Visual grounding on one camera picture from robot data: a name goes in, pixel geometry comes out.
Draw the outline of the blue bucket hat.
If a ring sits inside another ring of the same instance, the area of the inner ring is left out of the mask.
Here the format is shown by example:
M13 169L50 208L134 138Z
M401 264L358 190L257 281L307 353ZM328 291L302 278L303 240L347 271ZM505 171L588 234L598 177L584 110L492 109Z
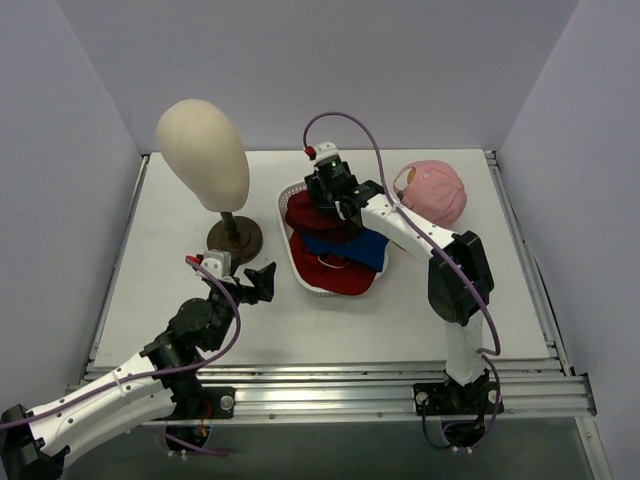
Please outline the blue bucket hat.
M363 229L355 237L341 243L321 239L309 233L302 233L302 239L309 252L321 260L339 257L364 265L377 273L385 268L389 240L374 231Z

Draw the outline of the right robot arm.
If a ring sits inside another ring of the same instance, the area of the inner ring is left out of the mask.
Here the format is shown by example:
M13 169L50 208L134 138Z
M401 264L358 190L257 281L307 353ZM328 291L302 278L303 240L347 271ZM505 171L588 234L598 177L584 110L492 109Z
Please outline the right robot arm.
M388 188L360 182L337 155L314 163L305 177L312 204L323 214L374 231L410 253L427 268L427 300L445 322L444 400L455 412L480 400L475 383L485 372L485 354L501 353L488 310L494 281L481 239L430 223L403 206Z

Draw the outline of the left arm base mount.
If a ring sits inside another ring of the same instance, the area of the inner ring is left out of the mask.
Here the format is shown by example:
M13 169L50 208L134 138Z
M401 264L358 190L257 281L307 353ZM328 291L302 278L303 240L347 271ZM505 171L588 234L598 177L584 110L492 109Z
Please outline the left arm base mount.
M236 390L233 387L206 387L198 398L185 401L175 408L168 419L182 421L182 424L167 426L165 433L203 448L212 433L212 421L234 416L235 397Z

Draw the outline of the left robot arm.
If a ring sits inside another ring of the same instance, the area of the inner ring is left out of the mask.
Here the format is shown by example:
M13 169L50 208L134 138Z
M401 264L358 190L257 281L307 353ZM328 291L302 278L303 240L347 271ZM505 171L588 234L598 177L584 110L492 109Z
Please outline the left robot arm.
M58 479L83 455L146 422L190 419L204 401L201 368L223 358L239 339L239 308L272 301L274 262L245 269L248 284L214 261L188 255L186 264L208 286L185 301L167 327L123 364L44 405L21 404L1 416L1 464L9 479Z

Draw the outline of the dark red bucket hat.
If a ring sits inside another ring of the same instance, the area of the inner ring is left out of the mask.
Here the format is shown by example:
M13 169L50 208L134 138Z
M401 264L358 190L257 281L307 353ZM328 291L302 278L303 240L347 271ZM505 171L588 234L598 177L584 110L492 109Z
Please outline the dark red bucket hat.
M353 236L350 225L345 221L320 213L306 190L288 199L285 221L295 231L336 244L345 243Z

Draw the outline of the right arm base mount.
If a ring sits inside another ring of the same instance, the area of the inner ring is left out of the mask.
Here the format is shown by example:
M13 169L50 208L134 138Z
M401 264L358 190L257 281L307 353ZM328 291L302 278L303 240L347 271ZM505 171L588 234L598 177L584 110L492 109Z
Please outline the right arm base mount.
M412 393L423 436L436 451L472 454L505 411L495 382L416 383Z

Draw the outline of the pink baseball cap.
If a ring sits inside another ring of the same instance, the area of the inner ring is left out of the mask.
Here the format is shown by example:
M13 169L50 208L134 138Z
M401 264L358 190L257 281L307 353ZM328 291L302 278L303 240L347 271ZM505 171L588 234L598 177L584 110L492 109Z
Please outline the pink baseball cap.
M443 228L453 227L467 205L461 178L449 164L439 160L405 165L392 186L405 207Z

